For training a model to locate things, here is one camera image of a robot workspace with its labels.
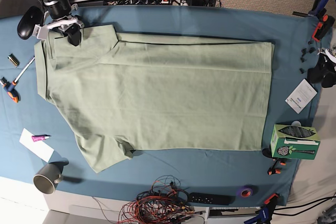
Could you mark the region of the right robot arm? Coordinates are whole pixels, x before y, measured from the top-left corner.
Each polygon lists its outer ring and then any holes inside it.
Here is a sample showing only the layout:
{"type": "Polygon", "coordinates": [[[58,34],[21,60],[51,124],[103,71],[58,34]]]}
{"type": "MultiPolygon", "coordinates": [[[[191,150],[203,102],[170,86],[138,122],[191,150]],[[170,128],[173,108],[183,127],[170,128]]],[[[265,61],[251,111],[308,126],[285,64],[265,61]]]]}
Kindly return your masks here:
{"type": "Polygon", "coordinates": [[[78,9],[77,4],[69,0],[38,0],[41,7],[32,6],[21,18],[17,26],[17,34],[22,40],[35,36],[46,40],[50,30],[65,35],[73,46],[81,43],[81,29],[84,23],[71,12],[78,9]]]}

